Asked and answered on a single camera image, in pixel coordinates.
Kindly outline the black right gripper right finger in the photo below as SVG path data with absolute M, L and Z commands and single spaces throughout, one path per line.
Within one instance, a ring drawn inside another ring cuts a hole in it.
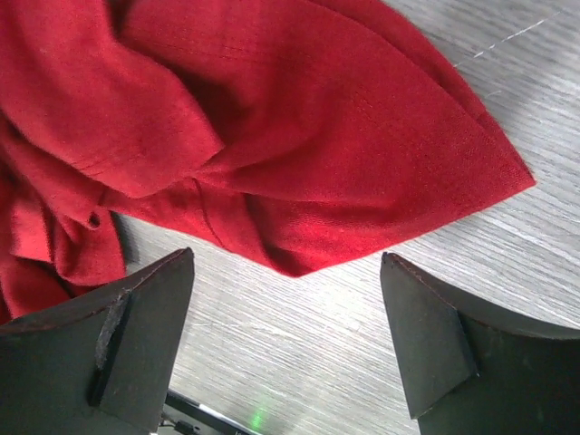
M 381 285 L 422 434 L 576 434 L 579 332 L 493 304 L 393 253 Z

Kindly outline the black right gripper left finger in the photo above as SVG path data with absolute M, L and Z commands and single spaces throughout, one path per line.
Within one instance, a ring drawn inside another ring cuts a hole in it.
M 152 434 L 189 309 L 194 255 L 1 328 L 4 434 Z

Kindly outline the red t-shirt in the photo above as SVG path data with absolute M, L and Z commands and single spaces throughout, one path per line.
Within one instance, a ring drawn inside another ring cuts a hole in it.
M 535 181 L 380 1 L 4 1 L 1 319 L 125 273 L 121 213 L 286 276 Z

